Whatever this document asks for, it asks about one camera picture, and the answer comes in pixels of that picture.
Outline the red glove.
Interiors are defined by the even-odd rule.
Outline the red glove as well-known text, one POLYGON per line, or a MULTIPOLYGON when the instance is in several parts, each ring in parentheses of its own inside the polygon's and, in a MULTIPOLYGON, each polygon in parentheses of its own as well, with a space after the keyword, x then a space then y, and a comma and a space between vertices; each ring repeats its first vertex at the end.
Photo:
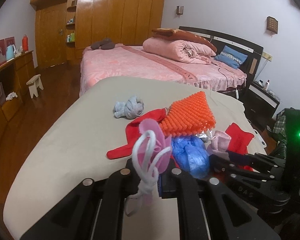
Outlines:
POLYGON ((161 122, 165 116, 166 116, 166 109, 164 108, 155 109, 131 121, 126 126, 126 130, 125 130, 127 144, 120 146, 116 149, 109 150, 106 154, 107 158, 110 160, 114 160, 114 159, 120 159, 120 158, 130 156, 135 142, 141 136, 139 132, 139 124, 145 119, 153 119, 157 122, 161 122))
POLYGON ((243 131, 238 124, 234 122, 225 132, 231 137, 227 152, 234 152, 240 155, 248 154, 248 145, 254 138, 252 133, 243 131))

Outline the pink small sock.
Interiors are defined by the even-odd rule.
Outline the pink small sock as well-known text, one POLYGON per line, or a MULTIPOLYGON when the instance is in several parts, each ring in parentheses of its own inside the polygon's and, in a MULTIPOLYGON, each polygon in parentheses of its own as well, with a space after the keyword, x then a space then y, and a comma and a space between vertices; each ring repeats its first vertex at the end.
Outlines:
POLYGON ((227 133, 215 131, 206 149, 208 155, 216 155, 223 159, 230 160, 227 152, 230 141, 231 137, 227 133))

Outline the blue plastic bag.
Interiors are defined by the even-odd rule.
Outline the blue plastic bag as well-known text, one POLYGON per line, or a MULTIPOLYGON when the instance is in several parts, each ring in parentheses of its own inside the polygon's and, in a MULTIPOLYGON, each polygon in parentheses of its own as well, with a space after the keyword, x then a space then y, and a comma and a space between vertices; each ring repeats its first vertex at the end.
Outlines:
POLYGON ((204 142, 197 136, 172 138, 172 155, 178 166, 197 179, 205 178, 210 169, 204 142))

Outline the orange foam net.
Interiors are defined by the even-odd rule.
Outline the orange foam net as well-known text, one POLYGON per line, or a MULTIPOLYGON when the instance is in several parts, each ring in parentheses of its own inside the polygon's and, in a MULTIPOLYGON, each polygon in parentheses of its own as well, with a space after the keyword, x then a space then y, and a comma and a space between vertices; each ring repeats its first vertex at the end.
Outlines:
POLYGON ((200 91, 172 103, 159 126, 165 136, 179 137, 212 130, 216 120, 205 93, 200 91))

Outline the white paper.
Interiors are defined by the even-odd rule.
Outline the white paper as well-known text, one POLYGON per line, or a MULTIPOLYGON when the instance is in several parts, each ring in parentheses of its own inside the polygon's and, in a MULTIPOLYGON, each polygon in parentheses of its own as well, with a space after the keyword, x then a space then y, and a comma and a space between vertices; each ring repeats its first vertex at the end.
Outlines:
POLYGON ((206 132, 199 133, 196 136, 203 142, 209 142, 213 138, 213 132, 208 129, 206 132))

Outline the plaid cloth covered chair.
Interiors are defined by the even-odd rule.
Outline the plaid cloth covered chair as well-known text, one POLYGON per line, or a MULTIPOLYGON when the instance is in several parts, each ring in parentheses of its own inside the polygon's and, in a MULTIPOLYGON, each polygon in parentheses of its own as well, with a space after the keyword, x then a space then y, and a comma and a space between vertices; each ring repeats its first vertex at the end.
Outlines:
POLYGON ((273 134, 278 141, 286 140, 286 115, 285 110, 282 110, 276 116, 276 121, 273 127, 273 134))

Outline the white lotion bottle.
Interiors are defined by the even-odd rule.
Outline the white lotion bottle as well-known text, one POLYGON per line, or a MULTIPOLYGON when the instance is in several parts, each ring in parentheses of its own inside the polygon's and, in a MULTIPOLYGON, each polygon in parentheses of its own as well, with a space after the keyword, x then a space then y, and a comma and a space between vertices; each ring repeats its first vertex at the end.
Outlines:
POLYGON ((263 89, 264 89, 265 91, 268 90, 268 88, 269 88, 269 83, 270 83, 270 80, 267 80, 267 81, 265 82, 264 87, 263 87, 263 89))

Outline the small white wooden stool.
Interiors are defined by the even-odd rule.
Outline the small white wooden stool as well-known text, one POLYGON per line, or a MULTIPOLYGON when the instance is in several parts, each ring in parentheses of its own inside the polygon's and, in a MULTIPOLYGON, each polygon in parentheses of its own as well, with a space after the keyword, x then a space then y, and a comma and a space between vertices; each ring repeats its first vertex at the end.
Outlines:
POLYGON ((27 81, 26 85, 29 88, 29 93, 31 98, 33 98, 34 96, 38 97, 38 88, 44 90, 40 74, 31 77, 29 81, 27 81))

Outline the wooden sideboard cabinet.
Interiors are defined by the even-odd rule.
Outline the wooden sideboard cabinet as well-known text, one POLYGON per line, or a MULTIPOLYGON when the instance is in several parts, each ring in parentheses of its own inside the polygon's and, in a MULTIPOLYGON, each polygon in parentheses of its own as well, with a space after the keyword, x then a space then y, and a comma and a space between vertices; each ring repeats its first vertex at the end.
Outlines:
POLYGON ((24 103, 26 82, 36 73, 33 51, 0 66, 0 142, 6 126, 24 103))

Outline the pink folded quilt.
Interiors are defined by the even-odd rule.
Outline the pink folded quilt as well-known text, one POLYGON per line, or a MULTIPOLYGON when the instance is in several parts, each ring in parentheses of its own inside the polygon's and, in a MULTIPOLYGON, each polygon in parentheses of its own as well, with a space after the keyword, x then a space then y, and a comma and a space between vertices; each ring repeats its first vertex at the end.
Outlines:
POLYGON ((216 56, 207 45, 184 40, 168 41, 151 37, 142 46, 148 53, 188 64, 210 64, 216 56))

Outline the red thermos bottle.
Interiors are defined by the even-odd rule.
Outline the red thermos bottle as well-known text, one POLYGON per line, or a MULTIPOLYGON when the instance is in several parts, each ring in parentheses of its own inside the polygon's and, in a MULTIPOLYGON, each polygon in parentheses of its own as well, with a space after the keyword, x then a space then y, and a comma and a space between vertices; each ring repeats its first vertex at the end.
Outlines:
POLYGON ((22 38, 22 48, 23 48, 23 51, 29 50, 29 39, 26 34, 22 38))

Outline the brown folded blanket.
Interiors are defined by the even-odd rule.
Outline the brown folded blanket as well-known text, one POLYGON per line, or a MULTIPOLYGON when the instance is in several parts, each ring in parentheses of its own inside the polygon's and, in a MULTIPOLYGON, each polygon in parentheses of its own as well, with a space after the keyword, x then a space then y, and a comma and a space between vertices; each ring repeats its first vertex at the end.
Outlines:
POLYGON ((184 31, 181 29, 171 29, 171 28, 157 28, 157 29, 152 29, 152 34, 153 37, 162 38, 168 41, 184 40, 184 41, 204 44, 208 46, 210 49, 212 49, 215 53, 217 52, 217 48, 206 38, 193 34, 189 31, 184 31))

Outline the wooden wardrobe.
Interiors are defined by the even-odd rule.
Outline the wooden wardrobe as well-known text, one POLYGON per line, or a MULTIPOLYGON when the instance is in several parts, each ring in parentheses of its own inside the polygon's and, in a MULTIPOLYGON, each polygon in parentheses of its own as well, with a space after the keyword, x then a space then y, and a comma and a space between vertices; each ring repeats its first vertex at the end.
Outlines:
POLYGON ((40 69, 78 61, 96 41, 140 46, 159 28, 164 0, 30 0, 40 69))

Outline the brown wall lamp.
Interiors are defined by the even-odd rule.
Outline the brown wall lamp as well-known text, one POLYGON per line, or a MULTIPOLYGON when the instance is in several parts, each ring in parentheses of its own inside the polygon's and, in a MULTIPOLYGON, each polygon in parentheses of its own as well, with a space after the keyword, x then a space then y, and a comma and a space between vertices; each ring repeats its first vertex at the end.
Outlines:
POLYGON ((274 17, 268 16, 266 20, 266 31, 272 34, 277 34, 279 29, 279 22, 274 17))

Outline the small wall switch box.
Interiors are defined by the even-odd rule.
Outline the small wall switch box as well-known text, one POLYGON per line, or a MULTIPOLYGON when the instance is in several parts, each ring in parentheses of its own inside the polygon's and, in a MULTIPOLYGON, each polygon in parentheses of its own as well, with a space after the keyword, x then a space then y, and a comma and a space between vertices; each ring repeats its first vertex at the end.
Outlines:
POLYGON ((184 13, 184 6, 178 5, 175 12, 177 15, 182 15, 184 13))

